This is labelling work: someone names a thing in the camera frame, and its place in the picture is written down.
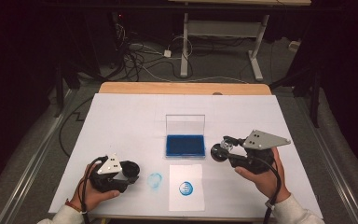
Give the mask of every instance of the table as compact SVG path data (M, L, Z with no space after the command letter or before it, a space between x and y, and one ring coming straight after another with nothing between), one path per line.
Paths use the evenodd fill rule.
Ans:
M205 159L164 157L165 116L172 112L205 115ZM235 174L228 163L213 161L209 154L223 135L244 137L252 129L291 138L276 97L263 84L104 83L93 99L49 212L56 213L63 200L72 195L86 164L116 152L121 160L139 164L140 178L120 197L103 202L90 216L261 221L267 209L266 198L253 183ZM303 206L321 217L295 144L279 150L288 188ZM241 148L233 152L244 153ZM170 165L189 164L202 166L205 210L169 211ZM155 172L163 176L159 190L147 186L147 178Z
M183 2L186 5L190 3L217 3L217 4L236 4L236 5L263 5L274 6L284 5L309 6L310 0L170 0L174 2ZM257 81L263 80L260 66L257 62L257 53L263 40L264 32L267 28L269 15L264 15L261 22L239 22L239 21L191 21L188 19L188 13L185 13L184 31L183 31L183 51L181 61L181 77L187 77L188 65L188 36L189 35L213 35L213 36L233 36L233 37L255 37L255 48L248 51L248 57L254 71Z

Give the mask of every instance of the blue ink stain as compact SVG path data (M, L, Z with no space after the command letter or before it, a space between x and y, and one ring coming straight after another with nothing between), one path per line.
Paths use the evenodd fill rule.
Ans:
M153 173L147 178L147 185L152 189L158 189L162 180L161 174Z
M193 186L189 182L185 181L179 186L179 191L184 196L188 196L193 192Z

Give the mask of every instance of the bracelet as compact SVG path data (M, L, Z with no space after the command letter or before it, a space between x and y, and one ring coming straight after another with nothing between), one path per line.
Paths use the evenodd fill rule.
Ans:
M65 205L70 206L71 208L75 209L77 212L81 213L81 209L70 203L68 199L66 199Z

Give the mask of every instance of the sleeve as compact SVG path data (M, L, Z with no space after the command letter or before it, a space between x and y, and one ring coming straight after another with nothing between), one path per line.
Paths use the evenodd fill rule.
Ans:
M67 205L63 205L52 220L43 219L39 221L37 224L66 224L66 223L81 224L83 223L83 216L75 209Z
M292 194L289 198L280 203L275 203L272 214L278 223L282 224L323 224L324 221L313 214L310 210L304 209Z

